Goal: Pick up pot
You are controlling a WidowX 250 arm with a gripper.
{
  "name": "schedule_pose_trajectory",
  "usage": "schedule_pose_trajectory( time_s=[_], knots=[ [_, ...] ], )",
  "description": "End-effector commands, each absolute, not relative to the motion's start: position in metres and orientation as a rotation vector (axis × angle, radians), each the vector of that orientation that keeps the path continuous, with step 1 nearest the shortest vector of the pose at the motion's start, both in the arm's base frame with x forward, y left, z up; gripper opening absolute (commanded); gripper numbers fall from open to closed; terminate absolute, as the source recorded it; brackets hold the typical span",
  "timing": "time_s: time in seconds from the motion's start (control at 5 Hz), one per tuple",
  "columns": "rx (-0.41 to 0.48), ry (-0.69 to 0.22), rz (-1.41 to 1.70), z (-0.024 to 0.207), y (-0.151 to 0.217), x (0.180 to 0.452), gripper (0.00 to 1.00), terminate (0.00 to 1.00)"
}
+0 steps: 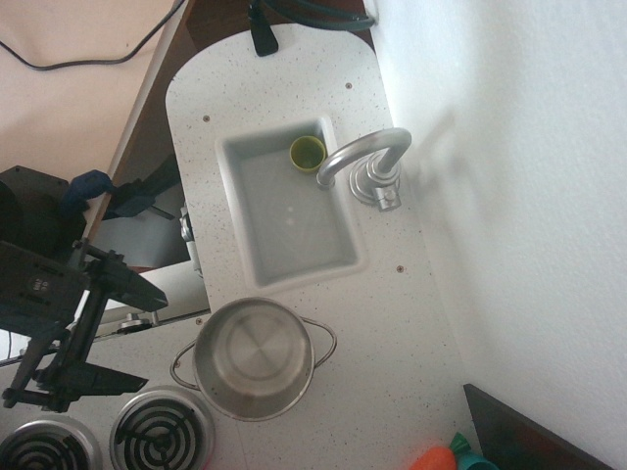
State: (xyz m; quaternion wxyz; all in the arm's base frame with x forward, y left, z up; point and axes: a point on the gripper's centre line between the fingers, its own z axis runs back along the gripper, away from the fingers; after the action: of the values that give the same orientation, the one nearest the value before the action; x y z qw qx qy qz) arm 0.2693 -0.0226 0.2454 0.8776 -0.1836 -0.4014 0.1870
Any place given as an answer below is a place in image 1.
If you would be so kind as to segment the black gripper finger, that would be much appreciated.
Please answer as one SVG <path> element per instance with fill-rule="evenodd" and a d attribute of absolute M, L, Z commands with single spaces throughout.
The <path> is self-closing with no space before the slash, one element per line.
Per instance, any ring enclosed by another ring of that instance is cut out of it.
<path fill-rule="evenodd" d="M 72 366 L 72 387 L 81 396 L 120 396 L 140 391 L 148 380 L 107 367 L 77 363 Z"/>
<path fill-rule="evenodd" d="M 167 295 L 156 285 L 127 266 L 109 266 L 100 274 L 104 303 L 114 301 L 142 311 L 156 311 L 168 305 Z"/>

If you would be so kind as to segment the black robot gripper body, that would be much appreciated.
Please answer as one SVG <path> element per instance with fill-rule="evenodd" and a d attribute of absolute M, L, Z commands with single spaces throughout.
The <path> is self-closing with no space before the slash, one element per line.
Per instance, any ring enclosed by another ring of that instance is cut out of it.
<path fill-rule="evenodd" d="M 122 257 L 79 244 L 78 266 L 1 244 L 1 328 L 30 337 L 3 406 L 39 405 L 66 412 L 83 397 L 72 387 L 72 366 L 87 363 L 104 308 L 100 274 L 124 266 Z"/>

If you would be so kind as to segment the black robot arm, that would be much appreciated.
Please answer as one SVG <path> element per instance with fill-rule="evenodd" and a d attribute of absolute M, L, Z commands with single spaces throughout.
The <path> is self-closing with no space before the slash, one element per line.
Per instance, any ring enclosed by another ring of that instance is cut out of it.
<path fill-rule="evenodd" d="M 107 302 L 155 311 L 166 294 L 123 257 L 83 238 L 86 197 L 16 165 L 1 173 L 1 327 L 29 339 L 11 385 L 17 403 L 65 412 L 83 396 L 135 393 L 146 379 L 87 363 Z"/>

